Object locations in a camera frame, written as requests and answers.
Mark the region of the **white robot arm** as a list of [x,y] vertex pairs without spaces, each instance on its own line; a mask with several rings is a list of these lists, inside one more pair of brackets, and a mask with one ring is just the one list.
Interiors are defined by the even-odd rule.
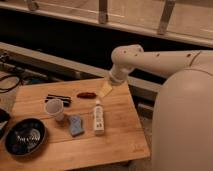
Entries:
[[109,84],[135,69],[165,79],[152,121],[152,171],[213,171],[213,50],[146,52],[135,45],[111,53]]

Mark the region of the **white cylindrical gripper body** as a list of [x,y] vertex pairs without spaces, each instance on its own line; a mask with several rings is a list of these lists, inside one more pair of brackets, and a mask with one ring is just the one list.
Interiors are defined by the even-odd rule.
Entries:
[[109,83],[113,86],[121,85],[127,80],[131,72],[131,68],[113,65],[108,74]]

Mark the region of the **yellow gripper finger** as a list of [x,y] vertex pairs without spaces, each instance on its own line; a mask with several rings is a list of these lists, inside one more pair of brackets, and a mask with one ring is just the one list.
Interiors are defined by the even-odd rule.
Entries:
[[99,92],[99,97],[104,98],[112,91],[112,89],[113,87],[111,86],[111,84],[108,81],[106,81]]

